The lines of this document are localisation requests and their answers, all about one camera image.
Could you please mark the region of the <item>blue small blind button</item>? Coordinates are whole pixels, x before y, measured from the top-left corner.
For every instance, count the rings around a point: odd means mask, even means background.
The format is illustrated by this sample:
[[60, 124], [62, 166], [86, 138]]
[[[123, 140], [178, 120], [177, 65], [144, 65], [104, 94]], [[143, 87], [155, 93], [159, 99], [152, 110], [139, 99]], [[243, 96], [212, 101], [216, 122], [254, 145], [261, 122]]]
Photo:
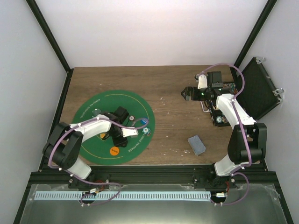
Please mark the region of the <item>blue small blind button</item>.
[[148, 118], [141, 119], [141, 124], [142, 125], [147, 125], [148, 123], [149, 123], [149, 119]]

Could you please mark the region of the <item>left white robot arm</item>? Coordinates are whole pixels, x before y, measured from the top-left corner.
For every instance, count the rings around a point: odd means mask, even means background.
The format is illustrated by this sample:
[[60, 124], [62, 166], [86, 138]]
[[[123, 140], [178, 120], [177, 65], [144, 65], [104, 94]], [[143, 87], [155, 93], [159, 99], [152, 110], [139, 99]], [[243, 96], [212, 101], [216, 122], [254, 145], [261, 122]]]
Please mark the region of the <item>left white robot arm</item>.
[[91, 188], [95, 184], [95, 176], [91, 174], [91, 167], [79, 158], [82, 143], [103, 133], [104, 139], [112, 139], [114, 147], [126, 147], [128, 140], [124, 137], [122, 124], [128, 116], [125, 108], [118, 107], [114, 112], [101, 112], [81, 123], [59, 123], [43, 149], [48, 166], [75, 175], [84, 188]]

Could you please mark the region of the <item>orange big blind button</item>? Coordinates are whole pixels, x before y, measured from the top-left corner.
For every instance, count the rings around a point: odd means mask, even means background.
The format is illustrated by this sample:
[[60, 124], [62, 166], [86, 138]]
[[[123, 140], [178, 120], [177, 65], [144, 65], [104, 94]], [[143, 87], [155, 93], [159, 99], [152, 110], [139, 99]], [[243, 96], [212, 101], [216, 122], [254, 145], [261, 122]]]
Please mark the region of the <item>orange big blind button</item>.
[[120, 149], [118, 147], [111, 147], [110, 148], [110, 154], [112, 156], [117, 156], [120, 153]]

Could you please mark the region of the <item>blue playing card deck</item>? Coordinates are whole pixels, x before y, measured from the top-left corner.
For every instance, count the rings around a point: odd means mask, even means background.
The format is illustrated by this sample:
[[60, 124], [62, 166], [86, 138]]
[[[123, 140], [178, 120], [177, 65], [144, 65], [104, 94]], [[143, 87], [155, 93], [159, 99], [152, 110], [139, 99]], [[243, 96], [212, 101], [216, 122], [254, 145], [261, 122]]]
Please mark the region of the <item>blue playing card deck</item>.
[[187, 141], [196, 156], [199, 156], [206, 151], [206, 147], [198, 135], [188, 138]]

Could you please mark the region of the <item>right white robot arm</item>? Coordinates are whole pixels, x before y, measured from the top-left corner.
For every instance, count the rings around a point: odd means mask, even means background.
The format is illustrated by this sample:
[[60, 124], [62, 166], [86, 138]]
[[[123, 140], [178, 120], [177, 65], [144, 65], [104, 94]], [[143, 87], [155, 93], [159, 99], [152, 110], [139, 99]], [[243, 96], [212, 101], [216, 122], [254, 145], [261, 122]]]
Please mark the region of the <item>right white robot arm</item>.
[[186, 100], [208, 100], [219, 109], [232, 127], [228, 143], [228, 153], [214, 164], [214, 172], [208, 175], [208, 184], [218, 188], [224, 177], [232, 176], [240, 169], [261, 161], [266, 155], [267, 127], [257, 123], [239, 105], [236, 96], [229, 88], [185, 87], [181, 96]]

